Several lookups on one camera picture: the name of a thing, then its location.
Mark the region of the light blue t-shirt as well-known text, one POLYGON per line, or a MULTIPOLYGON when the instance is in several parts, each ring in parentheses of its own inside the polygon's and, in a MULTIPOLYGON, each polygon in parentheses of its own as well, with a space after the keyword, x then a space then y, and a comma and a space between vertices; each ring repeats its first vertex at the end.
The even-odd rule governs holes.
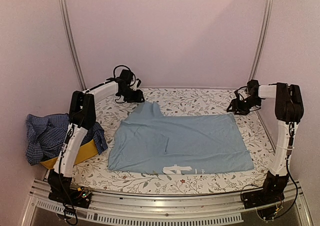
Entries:
POLYGON ((254 168, 232 114, 165 116, 157 103, 145 102, 121 121, 114 139, 112 171, 185 175, 254 168))

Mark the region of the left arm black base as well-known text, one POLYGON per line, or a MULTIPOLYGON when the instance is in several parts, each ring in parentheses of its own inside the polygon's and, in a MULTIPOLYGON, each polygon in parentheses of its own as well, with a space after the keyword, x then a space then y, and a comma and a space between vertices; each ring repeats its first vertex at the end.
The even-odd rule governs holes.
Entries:
POLYGON ((92 199, 92 191, 85 187, 74 189, 61 185, 51 186, 48 198, 58 203, 88 209, 92 199))

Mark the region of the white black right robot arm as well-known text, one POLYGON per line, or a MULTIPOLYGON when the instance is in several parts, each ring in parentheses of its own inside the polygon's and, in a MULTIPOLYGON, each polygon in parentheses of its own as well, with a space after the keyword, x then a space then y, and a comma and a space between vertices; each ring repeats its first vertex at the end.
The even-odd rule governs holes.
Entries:
POLYGON ((250 80, 246 86, 234 91, 235 98, 230 102, 227 112, 235 115, 248 115, 252 108, 261 109, 262 101, 274 99, 274 113, 278 122, 278 137, 275 160, 269 167, 263 190, 258 199, 262 204, 269 204, 283 190, 290 177, 290 160, 294 149, 295 135, 304 115, 303 99, 300 87, 295 84, 273 83, 260 85, 257 80, 250 80))

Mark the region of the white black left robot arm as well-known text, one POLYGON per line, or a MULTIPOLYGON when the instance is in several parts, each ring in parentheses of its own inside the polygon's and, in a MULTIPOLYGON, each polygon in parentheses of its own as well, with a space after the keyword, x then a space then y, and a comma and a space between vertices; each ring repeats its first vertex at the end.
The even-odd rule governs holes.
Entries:
POLYGON ((81 143, 96 122, 96 104, 111 95, 122 96, 128 103, 142 103, 145 99, 142 91, 138 89, 140 84, 140 79, 128 82, 119 77, 109 78, 92 89, 75 91, 72 94, 67 133, 48 177, 49 185, 55 188, 55 195, 63 203, 70 203, 75 197, 68 186, 72 181, 73 166, 81 143))

